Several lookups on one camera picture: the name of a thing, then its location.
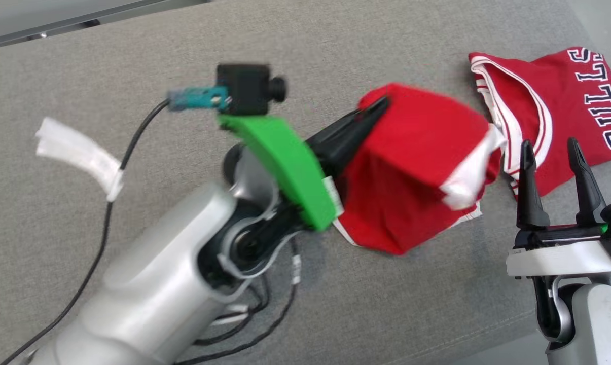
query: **black cable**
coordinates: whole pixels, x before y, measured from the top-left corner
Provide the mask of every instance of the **black cable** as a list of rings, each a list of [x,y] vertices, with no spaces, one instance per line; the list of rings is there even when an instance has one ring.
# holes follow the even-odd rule
[[[124,170],[125,167],[127,166],[127,162],[129,162],[129,158],[132,156],[132,153],[134,152],[134,147],[136,147],[138,140],[141,138],[141,135],[143,135],[145,128],[148,127],[150,122],[152,122],[152,119],[154,119],[154,117],[157,116],[158,113],[160,113],[166,106],[168,106],[168,104],[170,104],[170,99],[166,99],[160,102],[159,105],[155,106],[154,109],[152,109],[152,111],[148,114],[148,116],[145,117],[143,122],[141,122],[141,125],[138,127],[138,129],[134,133],[134,136],[132,136],[132,141],[130,141],[129,146],[127,146],[125,155],[123,155],[123,162],[120,163],[121,170]]]
[[[292,240],[291,247],[292,247],[292,256],[293,257],[297,256],[298,248],[296,247],[296,243],[293,240]],[[224,356],[233,355],[233,354],[239,353],[240,351],[245,351],[246,349],[257,345],[260,341],[262,341],[263,339],[271,335],[271,333],[280,325],[280,323],[282,323],[283,319],[285,319],[285,317],[287,316],[287,312],[289,312],[289,309],[292,306],[292,303],[294,302],[294,298],[296,298],[296,288],[297,287],[298,287],[298,282],[296,282],[294,280],[294,277],[292,277],[292,288],[290,290],[290,298],[289,300],[287,300],[287,304],[285,305],[285,307],[283,307],[282,311],[280,312],[280,316],[269,326],[269,328],[267,328],[266,331],[256,336],[250,342],[247,342],[246,344],[242,344],[238,347],[234,347],[233,349],[230,349],[230,350],[214,353],[212,355],[200,356],[200,357],[192,358],[190,360],[177,362],[175,363],[175,365],[195,365],[196,363],[202,363],[202,362],[222,358]]]
[[[265,309],[269,305],[269,302],[271,300],[271,289],[269,287],[269,280],[267,279],[266,274],[263,274],[261,276],[261,279],[263,280],[265,298],[261,297],[261,295],[258,293],[255,287],[249,286],[249,290],[258,299],[259,304],[256,305],[256,307],[253,307],[252,309],[249,310],[249,316],[247,318],[243,319],[243,321],[238,323],[238,325],[236,325],[234,328],[231,328],[230,330],[222,333],[221,335],[196,340],[195,342],[193,342],[193,345],[194,346],[210,346],[213,344],[217,344],[217,342],[222,342],[228,338],[231,338],[234,335],[236,335],[238,332],[242,331],[249,324],[249,322],[251,322],[251,319],[253,318],[255,314]],[[232,316],[226,316],[226,317],[240,316],[240,314],[243,314],[243,313],[235,312],[231,314]]]
[[[138,142],[141,135],[143,134],[143,131],[145,131],[145,128],[150,124],[152,119],[160,111],[162,111],[166,106],[168,106],[169,102],[170,102],[169,99],[162,101],[148,114],[148,116],[145,117],[143,122],[141,122],[141,125],[136,130],[136,133],[132,137],[132,140],[130,141],[129,146],[127,147],[127,151],[125,152],[125,155],[123,156],[123,162],[120,164],[121,170],[124,170],[125,166],[127,166],[127,161],[129,161],[129,157],[131,157],[132,152],[134,152],[134,147],[136,147],[136,143]],[[80,284],[80,288],[78,288],[78,291],[76,291],[76,293],[73,295],[73,298],[71,298],[71,301],[69,301],[69,303],[66,305],[62,313],[60,313],[60,315],[57,316],[57,318],[55,318],[55,320],[52,321],[50,325],[46,326],[46,328],[41,330],[37,335],[32,337],[21,347],[19,347],[12,355],[8,356],[6,360],[1,362],[0,365],[8,365],[12,360],[15,360],[15,358],[19,356],[23,351],[25,351],[28,347],[32,346],[32,344],[37,342],[41,337],[43,337],[46,333],[52,330],[58,323],[60,323],[60,321],[62,321],[62,319],[64,319],[64,317],[71,311],[71,308],[73,308],[73,305],[76,304],[76,302],[78,301],[78,298],[80,298],[80,295],[82,295],[82,292],[85,290],[85,287],[89,283],[91,276],[94,274],[94,271],[96,271],[96,267],[98,266],[98,263],[100,262],[100,259],[102,258],[102,255],[104,253],[104,248],[106,247],[106,242],[109,237],[109,222],[111,221],[111,210],[112,210],[113,205],[114,205],[113,202],[108,202],[106,204],[106,211],[104,212],[103,232],[102,232],[102,239],[100,241],[100,247],[98,248],[96,258],[94,258],[94,261],[91,264],[91,267],[89,268],[89,271],[87,272],[87,275],[85,275],[85,279],[82,281],[82,284]]]

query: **folded red cloth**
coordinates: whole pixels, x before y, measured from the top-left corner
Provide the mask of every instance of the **folded red cloth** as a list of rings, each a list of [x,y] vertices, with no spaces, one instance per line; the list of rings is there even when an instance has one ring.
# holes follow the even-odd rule
[[[544,196],[573,177],[567,139],[591,165],[611,160],[611,69],[603,56],[569,48],[532,62],[470,53],[477,90],[508,143],[504,171],[517,195],[521,143],[530,139]]]
[[[351,243],[404,254],[481,215],[504,139],[467,106],[408,86],[373,90],[358,108],[385,95],[389,109],[344,173],[345,212],[335,226]]]

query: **gray cushion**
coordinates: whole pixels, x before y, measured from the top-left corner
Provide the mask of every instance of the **gray cushion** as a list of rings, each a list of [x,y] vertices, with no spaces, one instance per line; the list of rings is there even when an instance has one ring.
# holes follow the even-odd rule
[[[262,61],[291,84],[273,111],[305,137],[391,81],[484,112],[469,51],[533,59],[572,45],[591,46],[563,1],[229,0],[0,48],[0,359],[59,314],[101,232],[97,183],[34,155],[44,116],[120,157],[166,90],[212,85],[218,62]],[[143,228],[218,176],[233,143],[213,113],[162,113],[134,152],[97,277]],[[594,172],[611,202],[611,163]],[[544,202],[554,222],[572,222],[573,183]],[[531,284],[505,270],[515,206],[500,179],[487,189],[483,217],[404,257],[352,247],[335,231],[302,236],[303,284],[287,320],[219,363],[448,363],[529,333]],[[201,353],[241,344],[277,316],[289,281],[287,256],[279,261],[270,310]]]

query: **white plastic strip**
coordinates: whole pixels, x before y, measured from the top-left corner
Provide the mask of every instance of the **white plastic strip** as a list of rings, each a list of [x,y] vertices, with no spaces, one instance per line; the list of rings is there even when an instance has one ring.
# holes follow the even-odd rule
[[[226,310],[229,312],[247,312],[249,310],[249,306],[247,304],[229,304],[226,306]]]
[[[611,257],[600,241],[584,241],[523,252],[506,258],[509,276],[554,276],[611,272]]]
[[[91,138],[53,118],[44,118],[35,136],[39,138],[37,156],[60,160],[86,171],[101,185],[106,199],[115,201],[123,187],[118,159]]]
[[[335,180],[333,180],[332,176],[324,178],[324,186],[328,191],[328,196],[330,196],[330,199],[335,205],[336,217],[339,217],[344,213],[344,205],[342,205],[342,199],[339,197],[339,192],[337,191],[337,187],[335,186]]]
[[[348,241],[351,245],[357,246],[357,247],[361,247],[360,245],[358,245],[354,239],[350,236],[350,234],[348,233],[347,230],[345,230],[344,226],[342,226],[342,222],[340,222],[339,220],[335,220],[333,222],[333,226],[335,226],[335,228],[337,229],[337,231],[339,231],[339,233],[342,234],[342,236],[344,236],[345,240]]]
[[[216,319],[210,325],[212,325],[212,326],[219,326],[219,325],[227,325],[229,323],[236,323],[236,322],[239,322],[239,321],[244,321],[245,319],[247,319],[248,316],[249,316],[248,313],[243,313],[243,314],[240,314],[240,316]]]
[[[301,255],[292,256],[292,285],[301,282]]]

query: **bulls jersey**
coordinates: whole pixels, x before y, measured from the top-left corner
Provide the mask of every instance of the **bulls jersey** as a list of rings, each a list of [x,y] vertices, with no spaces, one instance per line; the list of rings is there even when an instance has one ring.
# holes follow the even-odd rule
[[[504,143],[482,115],[423,90],[391,84],[389,108],[344,171],[344,213],[335,227],[351,243],[404,254],[455,224],[481,215],[478,200],[494,180]]]
[[[503,169],[517,195],[521,143],[530,139],[544,196],[572,178],[567,139],[578,139],[591,166],[611,160],[611,69],[602,55],[570,48],[532,62],[470,53],[493,123],[507,145]]]

